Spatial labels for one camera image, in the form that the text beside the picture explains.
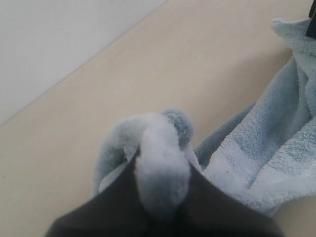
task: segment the fluffy towel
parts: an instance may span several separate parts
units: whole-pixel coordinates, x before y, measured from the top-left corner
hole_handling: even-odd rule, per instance
[[[292,59],[254,105],[194,151],[193,126],[179,110],[118,123],[100,149],[94,195],[119,176],[138,146],[140,199],[157,218],[170,216],[185,198],[188,162],[226,194],[265,214],[291,199],[316,194],[316,41],[305,36],[308,24],[273,21],[272,29],[293,49]]]

